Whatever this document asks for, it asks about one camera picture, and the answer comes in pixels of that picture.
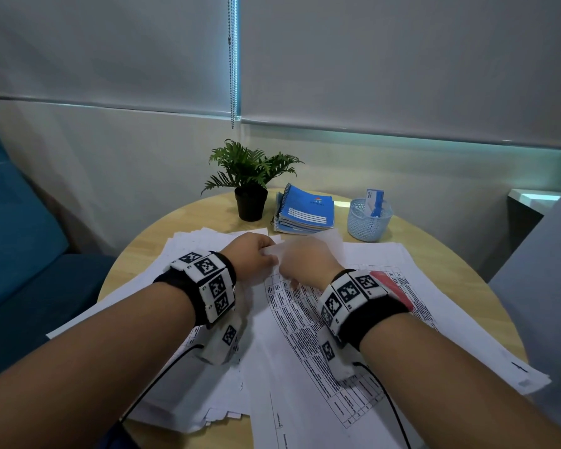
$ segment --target wooden tabletop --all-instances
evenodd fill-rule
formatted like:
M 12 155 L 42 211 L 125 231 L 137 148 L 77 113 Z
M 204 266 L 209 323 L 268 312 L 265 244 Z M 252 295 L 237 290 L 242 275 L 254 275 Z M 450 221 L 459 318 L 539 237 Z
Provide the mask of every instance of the wooden tabletop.
M 167 214 L 139 234 L 120 254 L 108 273 L 98 301 L 143 272 L 160 255 L 166 240 L 175 232 L 191 232 L 208 227 L 218 232 L 237 232 L 267 227 L 275 209 L 276 192 L 269 189 L 264 216 L 257 222 L 244 222 L 237 214 L 234 193 L 198 200 Z M 349 199 L 333 195 L 335 226 L 347 242 L 358 242 L 347 233 Z M 400 242 L 418 267 L 434 284 L 514 355 L 526 360 L 522 341 L 507 312 L 491 289 L 451 249 L 416 226 L 393 216 L 381 242 Z M 251 448 L 253 440 L 249 417 L 226 419 L 190 435 L 128 421 L 127 430 L 143 449 L 213 449 Z

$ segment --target potted plant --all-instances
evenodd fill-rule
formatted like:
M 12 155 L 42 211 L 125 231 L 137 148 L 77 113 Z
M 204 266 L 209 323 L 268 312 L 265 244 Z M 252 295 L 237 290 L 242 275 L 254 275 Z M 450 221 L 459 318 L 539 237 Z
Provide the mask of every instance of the potted plant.
M 231 139 L 224 143 L 224 147 L 212 150 L 208 163 L 216 162 L 226 173 L 210 176 L 202 193 L 215 187 L 234 187 L 239 217 L 248 222 L 260 220 L 268 196 L 266 184 L 285 172 L 296 174 L 291 165 L 303 162 L 291 154 L 267 157 L 264 151 L 250 150 Z

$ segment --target roller blind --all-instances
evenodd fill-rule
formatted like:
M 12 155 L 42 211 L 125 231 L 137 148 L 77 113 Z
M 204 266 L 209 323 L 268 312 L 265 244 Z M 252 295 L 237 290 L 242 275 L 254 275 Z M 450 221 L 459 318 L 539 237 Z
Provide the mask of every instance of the roller blind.
M 0 0 L 0 97 L 230 112 L 227 0 Z
M 561 0 L 240 0 L 244 122 L 561 148 Z

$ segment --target blue sofa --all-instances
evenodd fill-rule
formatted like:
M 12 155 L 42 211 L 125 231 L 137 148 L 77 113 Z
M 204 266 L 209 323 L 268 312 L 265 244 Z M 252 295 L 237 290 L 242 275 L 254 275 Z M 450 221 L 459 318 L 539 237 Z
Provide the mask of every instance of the blue sofa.
M 68 249 L 0 142 L 0 372 L 96 303 L 114 258 Z

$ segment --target fern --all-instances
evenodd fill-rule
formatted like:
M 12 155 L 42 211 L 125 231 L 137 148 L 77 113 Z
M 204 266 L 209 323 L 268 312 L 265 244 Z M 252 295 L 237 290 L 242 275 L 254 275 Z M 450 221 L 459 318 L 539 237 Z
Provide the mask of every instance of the fern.
M 291 154 L 278 153 L 267 157 L 262 150 L 250 150 L 231 139 L 224 141 L 225 146 L 212 150 L 208 163 L 216 162 L 225 169 L 206 181 L 204 190 L 215 187 L 244 187 L 266 184 L 277 176 L 289 172 L 297 174 L 292 164 L 303 163 Z

